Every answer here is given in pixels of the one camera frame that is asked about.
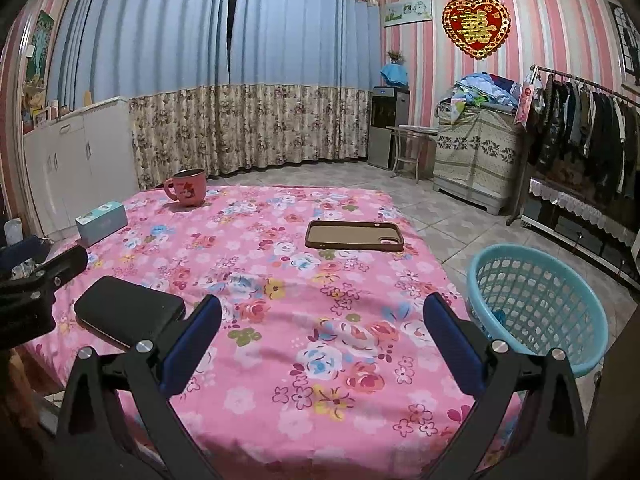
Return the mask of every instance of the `gold chinese character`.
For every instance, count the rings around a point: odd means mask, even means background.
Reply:
[[[462,37],[467,44],[478,41],[479,43],[489,43],[491,41],[491,31],[497,30],[495,25],[489,25],[484,10],[471,12],[466,10],[462,15]]]

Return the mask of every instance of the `tissue box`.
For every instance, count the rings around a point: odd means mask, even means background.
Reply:
[[[127,225],[127,213],[120,202],[107,202],[76,218],[78,233],[85,248]]]

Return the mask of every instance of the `heart-shaped decoration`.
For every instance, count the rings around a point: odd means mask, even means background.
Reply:
[[[476,59],[490,56],[511,29],[511,17],[498,0],[452,0],[442,13],[447,36]]]

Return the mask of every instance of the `floral cover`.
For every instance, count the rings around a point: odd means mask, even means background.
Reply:
[[[171,403],[226,479],[412,478],[467,416],[473,399],[422,322],[429,293],[468,319],[464,301],[387,194],[209,187],[199,208],[163,190],[125,206],[129,225],[90,248],[88,269],[56,294],[57,328],[29,343],[61,381],[82,346],[114,351],[73,311],[112,274],[178,294],[189,311],[207,293],[220,298],[220,332]],[[395,222],[404,251],[308,249],[311,219]]]

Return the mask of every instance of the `laundry basket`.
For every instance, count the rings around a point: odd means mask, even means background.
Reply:
[[[604,355],[604,309],[591,287],[556,258],[499,244],[476,254],[466,275],[471,314],[489,338],[529,354],[561,348],[575,377],[589,373]]]

